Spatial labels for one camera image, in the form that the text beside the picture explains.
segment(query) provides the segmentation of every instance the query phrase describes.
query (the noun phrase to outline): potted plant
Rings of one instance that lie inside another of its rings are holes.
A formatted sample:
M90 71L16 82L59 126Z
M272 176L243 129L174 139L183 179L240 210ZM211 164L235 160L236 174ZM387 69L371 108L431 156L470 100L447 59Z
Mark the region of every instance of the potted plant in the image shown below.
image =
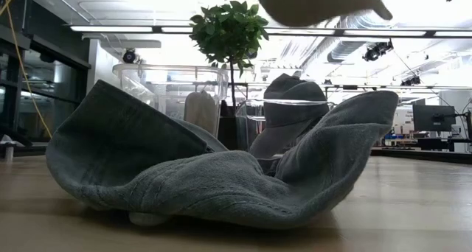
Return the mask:
M236 111L235 66L243 75L244 68L250 68L250 59L257 56L261 48L259 40L268 40L264 27L267 20L257 15L259 5L248 8L247 2L231 1L230 4L201 8L203 15L194 15L190 20L193 31L190 35L200 52L206 55L213 66L229 64L233 112Z

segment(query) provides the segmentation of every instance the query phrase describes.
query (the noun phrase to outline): white ceiling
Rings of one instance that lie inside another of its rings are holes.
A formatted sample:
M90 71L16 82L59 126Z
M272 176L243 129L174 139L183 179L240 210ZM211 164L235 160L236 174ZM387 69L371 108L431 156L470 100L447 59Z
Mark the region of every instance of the white ceiling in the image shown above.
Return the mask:
M60 16L70 24L127 24L127 25L186 25L188 19L200 11L200 7L222 4L224 0L35 0L46 9ZM389 23L380 21L372 13L364 18L354 18L359 27L405 27L405 28L471 28L472 3L470 0L384 0L392 11L394 19ZM262 10L260 14L270 18ZM278 23L270 21L271 26ZM206 65L205 57L194 48L186 35L109 35L108 39L120 40L159 40L160 49L138 49L149 63L175 65ZM358 47L342 63L328 63L327 54L339 41L332 44L326 40L332 38L271 37L263 41L263 49L257 61L263 66L299 67L305 63L305 78L322 82L325 78L334 83L397 83L407 76L408 69L394 53L375 62L365 62L361 56L366 51L366 44ZM424 69L423 73L436 72L440 64L453 61L454 58L470 55L472 41L467 40L393 40L396 53L412 69ZM316 57L307 59L316 52Z

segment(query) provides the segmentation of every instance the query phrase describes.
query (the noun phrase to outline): computer monitor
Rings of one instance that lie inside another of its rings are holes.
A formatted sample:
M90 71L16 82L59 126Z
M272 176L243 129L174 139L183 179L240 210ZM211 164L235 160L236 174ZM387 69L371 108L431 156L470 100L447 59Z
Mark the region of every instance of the computer monitor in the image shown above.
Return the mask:
M452 131L456 124L454 107L445 105L413 105L416 131Z

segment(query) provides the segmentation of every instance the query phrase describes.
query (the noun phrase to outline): ceiling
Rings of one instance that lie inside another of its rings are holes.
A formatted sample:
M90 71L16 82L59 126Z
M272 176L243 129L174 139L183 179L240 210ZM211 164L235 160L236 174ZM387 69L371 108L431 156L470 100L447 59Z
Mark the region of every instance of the ceiling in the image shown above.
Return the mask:
M200 12L200 7L222 4L224 0L35 0L69 24L94 25L187 25L188 19ZM472 27L470 0L384 0L394 19L382 21L370 12L334 18L317 27L341 28L466 28ZM261 16L278 27L265 11ZM108 35L102 45L112 49L116 41L161 41L160 49L138 49L148 63L173 65L207 65L205 57L186 35ZM322 83L325 79L339 84L397 84L411 76L409 68L427 76L445 71L444 66L460 63L468 66L472 41L394 39L395 52L388 52L375 62L362 59L367 45L379 39L275 37L262 42L256 59L258 66L271 67L275 73L303 70L302 77Z

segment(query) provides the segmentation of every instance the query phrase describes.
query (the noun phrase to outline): towel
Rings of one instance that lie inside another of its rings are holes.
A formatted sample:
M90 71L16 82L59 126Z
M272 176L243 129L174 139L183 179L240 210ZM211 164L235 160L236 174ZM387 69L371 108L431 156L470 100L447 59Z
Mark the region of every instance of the towel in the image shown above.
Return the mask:
M52 137L46 161L69 194L98 209L129 211L131 219L184 215L295 228L349 193L371 146L390 130L397 103L389 91L353 97L263 169L252 155L227 151L205 130L193 126L197 135L98 81Z

